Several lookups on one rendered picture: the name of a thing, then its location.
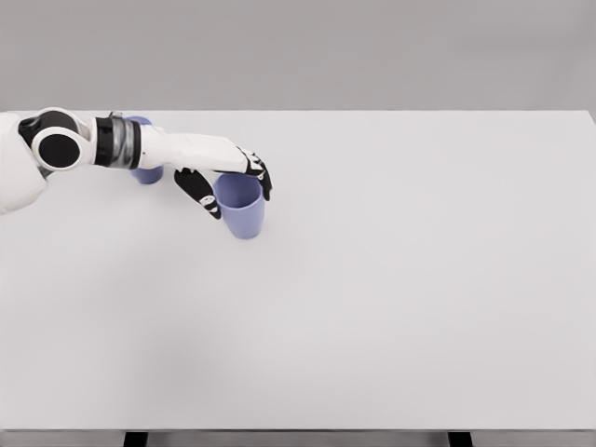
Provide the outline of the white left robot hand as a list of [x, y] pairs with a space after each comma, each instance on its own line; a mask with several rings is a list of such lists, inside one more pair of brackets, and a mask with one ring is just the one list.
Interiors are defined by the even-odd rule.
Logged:
[[265, 201], [273, 189], [270, 173], [254, 152], [243, 149], [225, 137], [181, 134], [182, 146], [174, 164], [174, 182], [211, 217], [222, 217], [211, 182], [204, 171], [240, 173], [256, 179]]

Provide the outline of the blue plastic cup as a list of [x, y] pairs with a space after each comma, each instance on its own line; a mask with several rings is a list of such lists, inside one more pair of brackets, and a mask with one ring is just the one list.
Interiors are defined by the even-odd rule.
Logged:
[[214, 193], [227, 228], [240, 239], [257, 237], [261, 232], [265, 202], [257, 178], [224, 173], [214, 184]]
[[[128, 115], [127, 120], [139, 123], [141, 126], [152, 126], [153, 122], [139, 115]], [[140, 184], [154, 184], [159, 182], [164, 175], [164, 167], [158, 166], [152, 169], [136, 168], [130, 172], [131, 176]]]

